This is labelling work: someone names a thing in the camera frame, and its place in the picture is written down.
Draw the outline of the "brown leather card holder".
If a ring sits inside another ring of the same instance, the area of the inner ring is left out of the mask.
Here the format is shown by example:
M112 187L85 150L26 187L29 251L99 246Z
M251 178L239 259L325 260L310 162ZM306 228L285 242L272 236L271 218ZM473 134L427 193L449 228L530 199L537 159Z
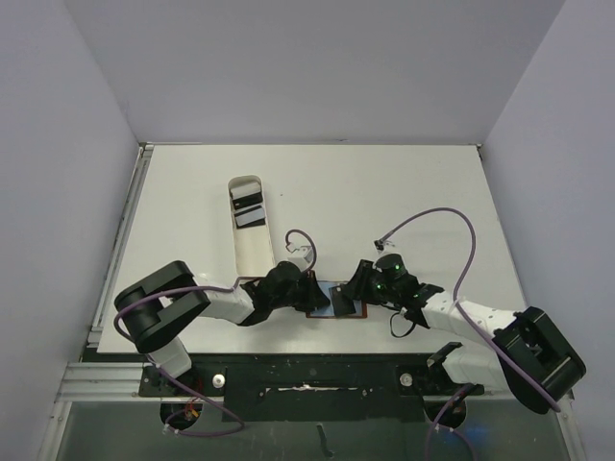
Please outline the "brown leather card holder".
M318 280L318 284L320 288L324 291L327 297L331 300L330 289L336 285L342 285L346 283L346 280L326 280L321 279L319 276L316 276ZM332 320L332 319L342 319L342 320L362 320L366 319L368 315L367 305L362 303L361 301L355 301L355 306L357 308L357 314L355 316L343 317L343 318L335 318L332 312L332 305L318 309L314 312L306 313L305 316L310 320Z

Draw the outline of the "grey card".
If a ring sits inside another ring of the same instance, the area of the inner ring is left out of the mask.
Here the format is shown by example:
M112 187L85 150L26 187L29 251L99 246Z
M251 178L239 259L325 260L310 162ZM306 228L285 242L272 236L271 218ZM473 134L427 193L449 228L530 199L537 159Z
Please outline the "grey card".
M238 229L264 226L266 213L263 206L254 206L240 210L234 215L235 225Z

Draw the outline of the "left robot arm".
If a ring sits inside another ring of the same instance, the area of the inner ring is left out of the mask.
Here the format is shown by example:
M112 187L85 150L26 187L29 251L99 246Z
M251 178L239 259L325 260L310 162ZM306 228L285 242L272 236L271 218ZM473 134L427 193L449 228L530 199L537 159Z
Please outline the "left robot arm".
M222 287L197 284L186 263L176 260L116 296L113 326L160 370L161 383L182 395L194 386L196 372L179 335L195 319L251 327L278 308L311 313L330 303L315 273L289 261L263 277L239 277Z

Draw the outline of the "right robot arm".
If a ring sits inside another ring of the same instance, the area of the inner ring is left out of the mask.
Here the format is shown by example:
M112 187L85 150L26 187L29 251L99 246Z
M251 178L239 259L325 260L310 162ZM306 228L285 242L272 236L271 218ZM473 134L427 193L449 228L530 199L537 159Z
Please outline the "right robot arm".
M543 310L508 311L463 301L410 274L398 254L361 260L341 293L390 307L415 326L458 336L427 362L429 384L441 393L477 384L509 391L527 409L545 414L586 374L578 353Z

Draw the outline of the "black card upper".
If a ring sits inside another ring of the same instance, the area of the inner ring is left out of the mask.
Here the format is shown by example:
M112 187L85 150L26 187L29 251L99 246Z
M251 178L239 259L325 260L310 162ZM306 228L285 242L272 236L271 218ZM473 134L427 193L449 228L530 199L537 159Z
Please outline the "black card upper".
M233 197L232 203L234 211L240 211L243 208L251 206L258 206L263 201L263 195L261 192L246 195L243 197Z

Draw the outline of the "white card stack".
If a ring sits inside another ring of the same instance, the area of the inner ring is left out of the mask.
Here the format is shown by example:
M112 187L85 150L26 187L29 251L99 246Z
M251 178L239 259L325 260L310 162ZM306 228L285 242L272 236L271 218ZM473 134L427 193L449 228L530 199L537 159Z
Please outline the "white card stack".
M234 184L230 187L230 193L234 200L239 200L247 196L259 194L261 185L258 181L246 181Z

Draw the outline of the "white oblong tray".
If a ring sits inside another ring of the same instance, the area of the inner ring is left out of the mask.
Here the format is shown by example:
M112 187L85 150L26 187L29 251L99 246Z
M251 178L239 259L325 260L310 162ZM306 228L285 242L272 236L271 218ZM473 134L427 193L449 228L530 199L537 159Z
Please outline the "white oblong tray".
M276 262L262 180L256 175L232 178L228 192L237 274L263 277Z

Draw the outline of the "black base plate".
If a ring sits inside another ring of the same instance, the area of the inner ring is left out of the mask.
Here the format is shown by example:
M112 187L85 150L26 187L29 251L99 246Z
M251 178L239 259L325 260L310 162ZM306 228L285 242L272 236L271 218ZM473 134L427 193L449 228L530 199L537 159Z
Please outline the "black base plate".
M196 355L177 384L144 367L138 393L169 402L189 390L228 408L230 423L421 422L459 390L426 353Z

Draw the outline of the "aluminium rail frame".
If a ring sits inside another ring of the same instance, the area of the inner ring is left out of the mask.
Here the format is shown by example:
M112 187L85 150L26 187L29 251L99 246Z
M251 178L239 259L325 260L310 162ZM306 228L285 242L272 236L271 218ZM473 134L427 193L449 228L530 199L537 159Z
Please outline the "aluminium rail frame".
M39 460L58 458L75 402L132 402L138 400L137 373L141 371L142 365L137 359L123 358L112 362L111 358L105 355L102 360L98 361L91 355L97 351L107 312L112 307L112 289L119 272L128 233L135 216L136 204L154 148L153 143L138 145L135 168L114 237L110 262L103 278L91 325L87 331L85 345L80 352L79 360L69 363L63 372L60 388L55 397L53 410L38 452Z

